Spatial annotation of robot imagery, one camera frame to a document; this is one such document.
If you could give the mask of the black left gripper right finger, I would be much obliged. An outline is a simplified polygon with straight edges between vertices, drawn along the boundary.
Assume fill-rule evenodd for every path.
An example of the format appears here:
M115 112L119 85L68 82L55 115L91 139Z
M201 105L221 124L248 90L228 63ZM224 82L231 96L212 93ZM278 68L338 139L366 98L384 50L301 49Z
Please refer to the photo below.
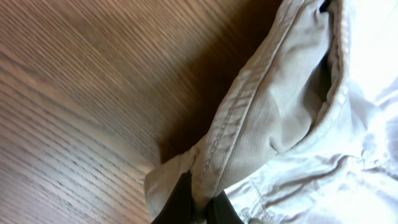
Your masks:
M225 191L213 197L206 207L207 224L243 224Z

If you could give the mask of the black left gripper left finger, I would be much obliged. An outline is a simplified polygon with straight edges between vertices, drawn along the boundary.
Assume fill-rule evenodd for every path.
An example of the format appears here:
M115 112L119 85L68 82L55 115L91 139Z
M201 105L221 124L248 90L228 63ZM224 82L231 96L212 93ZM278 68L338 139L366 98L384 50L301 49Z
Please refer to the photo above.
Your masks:
M192 175L183 173L163 209L152 224L190 224L192 220Z

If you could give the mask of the beige cotton shorts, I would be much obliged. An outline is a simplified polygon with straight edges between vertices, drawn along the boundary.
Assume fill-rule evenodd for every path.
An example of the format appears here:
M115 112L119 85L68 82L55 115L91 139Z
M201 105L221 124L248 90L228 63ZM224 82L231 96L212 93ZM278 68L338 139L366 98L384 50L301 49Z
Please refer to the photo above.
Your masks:
M243 223L397 222L397 2L284 0L208 132L146 175L153 220L192 175Z

